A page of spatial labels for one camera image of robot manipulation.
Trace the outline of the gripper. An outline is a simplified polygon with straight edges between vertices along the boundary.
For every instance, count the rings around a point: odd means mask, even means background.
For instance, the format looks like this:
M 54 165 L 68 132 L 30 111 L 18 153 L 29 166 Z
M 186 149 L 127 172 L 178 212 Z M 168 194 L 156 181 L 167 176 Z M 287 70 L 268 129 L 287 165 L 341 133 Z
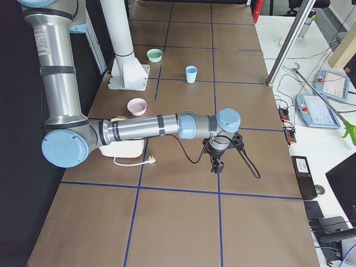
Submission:
M 203 154 L 208 154 L 210 156 L 211 172 L 220 174 L 225 166 L 220 158 L 227 150 L 228 143 L 221 144 L 215 140 L 204 140 L 203 145 Z

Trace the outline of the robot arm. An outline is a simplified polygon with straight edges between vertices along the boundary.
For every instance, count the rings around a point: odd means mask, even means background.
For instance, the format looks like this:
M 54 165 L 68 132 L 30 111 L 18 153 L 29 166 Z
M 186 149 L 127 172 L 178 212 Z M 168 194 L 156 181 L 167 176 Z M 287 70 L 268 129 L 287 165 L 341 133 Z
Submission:
M 171 135 L 177 140 L 202 139 L 202 152 L 220 173 L 228 149 L 243 152 L 240 115 L 231 108 L 216 115 L 192 111 L 123 121 L 90 120 L 81 111 L 70 32 L 86 30 L 85 1 L 22 1 L 24 19 L 33 28 L 46 93 L 49 118 L 42 153 L 52 164 L 69 168 L 85 161 L 96 148 L 112 142 Z

